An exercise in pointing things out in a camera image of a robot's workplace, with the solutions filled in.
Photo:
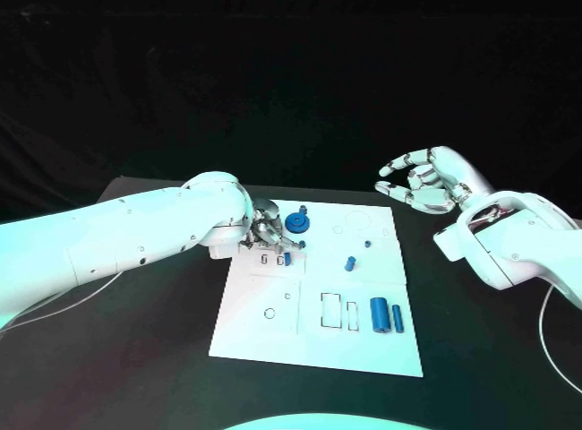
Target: dark table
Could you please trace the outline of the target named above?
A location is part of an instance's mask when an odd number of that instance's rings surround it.
[[[180,185],[119,178],[101,201]],[[0,343],[0,429],[219,429],[261,417],[327,412],[443,429],[582,428],[582,396],[539,345],[548,285],[505,291],[447,261],[431,216],[382,194],[247,186],[253,196],[391,206],[402,243],[424,378],[208,355],[229,260],[208,249],[129,271],[93,300],[8,333]],[[85,297],[77,288],[36,314]],[[582,386],[582,312],[554,294],[554,358]],[[394,357],[375,357],[389,360]]]

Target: small blue piece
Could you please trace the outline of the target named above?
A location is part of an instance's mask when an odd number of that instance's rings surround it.
[[[401,307],[398,305],[394,305],[391,307],[391,310],[394,312],[394,324],[397,326],[397,333],[404,333]]]
[[[353,271],[356,261],[358,260],[355,259],[355,257],[349,257],[349,261],[346,262],[346,266],[345,266],[346,271]]]
[[[372,327],[376,333],[391,332],[391,310],[384,297],[371,298]]]
[[[307,231],[310,228],[310,219],[307,218],[307,208],[304,206],[302,206],[299,212],[294,212],[287,217],[287,222],[284,224],[287,230],[294,234],[302,235],[302,233]]]

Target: black curtain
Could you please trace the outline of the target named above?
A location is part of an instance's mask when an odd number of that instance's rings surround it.
[[[384,4],[0,11],[0,222],[120,175],[371,191],[436,145],[582,218],[582,21]]]

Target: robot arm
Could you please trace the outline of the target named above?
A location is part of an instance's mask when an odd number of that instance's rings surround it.
[[[215,259],[240,244],[302,249],[276,203],[257,202],[234,175],[209,172],[182,188],[0,225],[0,330],[46,298],[198,244]]]
[[[389,182],[378,182],[376,189],[427,213],[461,206],[456,224],[436,235],[449,259],[466,258],[496,289],[545,279],[582,309],[582,222],[536,194],[496,193],[451,148],[411,152],[379,173],[385,176],[414,164],[420,168],[410,174],[411,190]]]

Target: wire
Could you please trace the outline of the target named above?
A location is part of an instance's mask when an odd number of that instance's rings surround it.
[[[565,377],[565,374],[559,370],[558,365],[552,361],[552,355],[549,354],[549,350],[547,348],[545,343],[545,330],[542,327],[544,321],[545,321],[545,310],[547,310],[547,304],[549,303],[549,297],[552,296],[552,290],[555,289],[555,286],[549,288],[549,292],[547,293],[545,297],[545,303],[542,304],[542,309],[539,311],[539,341],[542,342],[542,348],[545,349],[547,358],[549,359],[549,362],[552,363],[552,367],[555,368],[555,371],[558,372],[559,376],[562,376],[564,380],[572,385],[572,388],[582,394],[582,390],[575,386],[575,383]]]
[[[94,298],[94,296],[97,296],[103,291],[104,291],[104,289],[110,286],[110,284],[117,280],[117,278],[119,278],[119,276],[123,274],[124,272],[121,271],[119,274],[117,274],[117,276],[106,283],[106,285],[100,288],[100,289],[97,289],[97,291],[90,295],[90,296],[87,296],[80,302],[77,302],[77,303],[74,303],[72,305],[70,305],[68,307],[65,307],[64,309],[61,309],[59,311],[55,311],[55,312],[52,312],[51,314],[48,314],[48,315],[44,315],[44,316],[39,316],[38,318],[32,318],[29,321],[25,321],[25,322],[21,322],[21,323],[18,323],[18,324],[15,324],[15,325],[12,325],[10,327],[6,327],[2,331],[0,331],[0,333],[5,333],[6,331],[9,331],[9,330],[12,330],[12,329],[15,329],[16,327],[21,327],[22,325],[26,325],[26,324],[29,324],[29,323],[34,323],[35,321],[39,321],[39,320],[42,320],[42,319],[45,319],[45,318],[49,318],[51,316],[55,316],[55,315],[58,315],[58,314],[62,314],[65,311],[68,311],[70,309],[72,309],[75,306],[78,306],[78,305],[81,305],[88,299],[91,299],[91,298]]]

